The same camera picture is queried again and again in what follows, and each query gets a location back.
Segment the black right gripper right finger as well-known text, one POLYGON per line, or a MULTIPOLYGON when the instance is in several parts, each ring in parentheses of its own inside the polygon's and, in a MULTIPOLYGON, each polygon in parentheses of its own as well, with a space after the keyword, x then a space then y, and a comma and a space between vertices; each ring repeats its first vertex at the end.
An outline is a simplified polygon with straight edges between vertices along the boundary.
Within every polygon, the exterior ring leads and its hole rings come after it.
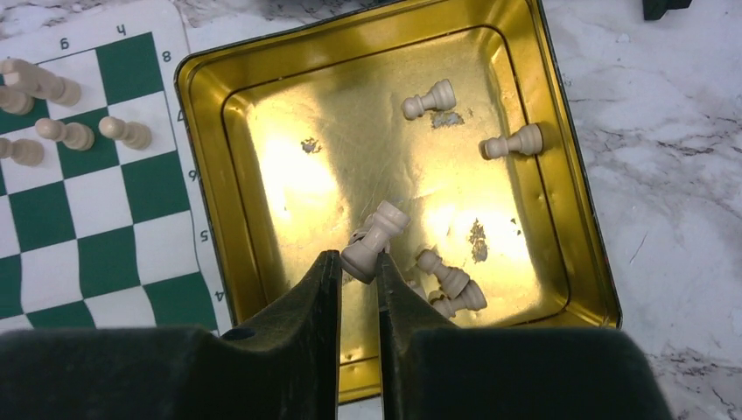
POLYGON ((644 353, 599 327, 461 328, 375 265, 387 419, 669 419, 644 353))

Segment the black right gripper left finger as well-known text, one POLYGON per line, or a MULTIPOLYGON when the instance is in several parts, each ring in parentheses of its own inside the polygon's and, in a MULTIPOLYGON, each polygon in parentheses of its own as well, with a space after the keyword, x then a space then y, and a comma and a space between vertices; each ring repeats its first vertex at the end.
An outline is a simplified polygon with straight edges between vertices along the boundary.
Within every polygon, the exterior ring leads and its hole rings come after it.
POLYGON ((4 419, 334 419, 340 254, 246 322, 18 330, 1 337, 4 419))

